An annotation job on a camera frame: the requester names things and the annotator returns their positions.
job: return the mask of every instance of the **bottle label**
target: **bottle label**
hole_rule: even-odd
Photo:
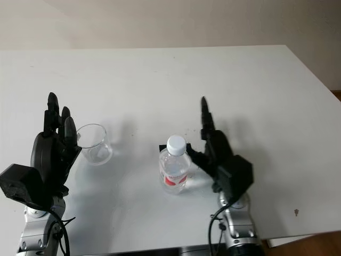
[[[168,186],[181,185],[187,179],[187,174],[183,174],[183,175],[180,175],[180,176],[170,176],[170,175],[167,175],[166,172],[164,171],[164,169],[161,166],[160,166],[160,174],[161,174],[161,178],[162,178],[164,184],[166,184]]]

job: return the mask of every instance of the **white wall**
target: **white wall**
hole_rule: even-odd
[[[340,0],[0,0],[0,50],[286,44],[341,90]]]

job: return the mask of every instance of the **wire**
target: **wire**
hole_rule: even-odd
[[[65,255],[66,253],[65,253],[63,245],[62,245],[62,238],[59,239],[59,246],[60,246],[60,249],[62,250],[62,253]]]
[[[67,224],[69,224],[70,222],[72,222],[76,217],[73,217],[69,220],[62,220],[63,222],[66,222],[64,225],[66,226]]]
[[[218,254],[219,254],[219,247],[220,247],[220,244],[221,244],[221,242],[222,242],[223,231],[224,231],[224,230],[222,229],[221,232],[220,232],[219,243],[218,243],[218,246],[217,246],[217,251],[215,252],[215,256],[218,256]]]
[[[65,248],[66,248],[66,251],[64,252],[64,250],[63,250],[63,253],[65,256],[70,256],[69,236],[68,236],[68,232],[66,231],[65,225],[64,225],[63,221],[61,220],[61,218],[54,211],[49,210],[48,212],[49,212],[49,214],[51,214],[52,216],[55,217],[59,226],[63,230],[64,240],[65,240]]]
[[[208,226],[208,248],[209,248],[209,255],[210,256],[214,255],[214,253],[213,253],[214,249],[213,249],[212,241],[211,241],[212,224],[217,219],[218,215],[221,212],[225,211],[227,208],[229,208],[233,203],[228,203],[227,205],[224,205],[223,207],[221,207],[218,211],[215,212],[215,214],[211,218],[211,221],[209,222],[209,226]]]
[[[76,217],[73,217],[73,218],[71,218],[71,219],[68,219],[68,220],[62,220],[63,222],[69,222],[69,221],[71,221],[71,220],[74,220]]]

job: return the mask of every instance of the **clear glass cup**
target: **clear glass cup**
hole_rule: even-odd
[[[87,124],[77,130],[77,143],[93,165],[105,164],[112,155],[107,131],[100,124]]]

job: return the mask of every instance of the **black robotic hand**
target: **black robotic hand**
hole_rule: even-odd
[[[205,97],[201,98],[201,123],[201,139],[206,141],[205,152],[196,152],[187,145],[187,153],[197,166],[213,178],[213,191],[223,191],[229,203],[236,202],[253,183],[252,164],[234,155],[225,134],[215,129]]]
[[[35,209],[49,209],[53,196],[68,194],[64,183],[81,149],[70,110],[64,107],[60,116],[58,99],[50,93],[44,131],[35,139],[31,167],[12,164],[0,175],[0,187],[10,199]]]

